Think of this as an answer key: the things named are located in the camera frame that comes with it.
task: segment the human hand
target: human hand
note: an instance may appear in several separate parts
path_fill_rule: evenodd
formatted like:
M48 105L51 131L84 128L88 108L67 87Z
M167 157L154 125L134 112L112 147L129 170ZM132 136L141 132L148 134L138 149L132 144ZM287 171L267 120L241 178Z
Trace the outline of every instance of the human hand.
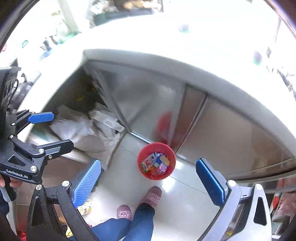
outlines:
M14 178L10 178L10 184L9 184L12 188L19 188L22 185L22 181L14 179ZM5 187L5 182L3 177L0 175L0 187Z

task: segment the tile grout line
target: tile grout line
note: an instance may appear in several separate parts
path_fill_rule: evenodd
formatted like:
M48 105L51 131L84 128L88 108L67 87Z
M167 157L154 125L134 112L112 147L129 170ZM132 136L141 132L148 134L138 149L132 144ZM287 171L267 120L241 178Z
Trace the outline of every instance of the tile grout line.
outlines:
M128 151L130 154L132 154L132 155L134 155L135 157L137 157L135 154L133 154L133 153L131 153L129 150L127 150L127 149L125 149L123 146L121 146L124 150L126 150L126 151ZM181 181L179 181L178 179L176 179L176 178L174 178L174 177L172 177L172 176L170 176L171 178L173 178L173 179L175 179L176 181L178 181L178 182L181 182ZM204 192L202 192L202 191L200 191L200 190L198 190L198 189L195 189L194 187L192 187L192 186L190 186L190 185L188 185L188 184L186 184L186 183L183 183L184 185L186 185L186 186L188 186L188 187L190 187L190 188L192 188L192 189L194 189L194 190L196 190L196 191L198 191L198 192L201 192L201 193L203 193L203 194L205 194L205 195L209 195L208 193L204 193Z

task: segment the foot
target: foot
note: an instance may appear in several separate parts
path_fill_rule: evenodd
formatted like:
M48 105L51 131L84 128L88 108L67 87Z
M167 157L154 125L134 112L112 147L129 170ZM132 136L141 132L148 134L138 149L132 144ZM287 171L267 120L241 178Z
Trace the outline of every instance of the foot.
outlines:
M145 197L142 199L140 204L147 203L155 209L161 198L161 195L161 189L159 187L154 186L149 189L149 191L146 193Z
M128 205L121 205L117 209L117 219L125 218L131 221L131 209Z

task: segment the blue pants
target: blue pants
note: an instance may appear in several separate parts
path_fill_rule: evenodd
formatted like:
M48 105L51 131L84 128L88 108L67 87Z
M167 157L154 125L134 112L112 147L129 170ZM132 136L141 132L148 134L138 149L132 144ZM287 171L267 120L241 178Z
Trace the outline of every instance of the blue pants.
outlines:
M147 203L142 203L136 210L132 221L111 218L91 230L100 241L151 241L155 210Z

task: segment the textured blue pad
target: textured blue pad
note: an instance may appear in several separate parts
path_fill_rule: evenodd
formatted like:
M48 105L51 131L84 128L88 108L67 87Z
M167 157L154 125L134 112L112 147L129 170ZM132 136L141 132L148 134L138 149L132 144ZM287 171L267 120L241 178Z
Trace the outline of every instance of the textured blue pad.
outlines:
M97 179L99 178L99 175L101 174L101 169L101 162L98 159L95 160L81 179L80 183L78 183L77 187L73 191L72 199L72 203L75 208L85 203Z
M201 159L196 161L195 169L212 202L219 207L223 207L226 201L225 193L213 173Z
M43 112L43 113L31 114L28 117L28 122L35 124L35 123L52 121L53 119L54 119L54 115L52 112Z

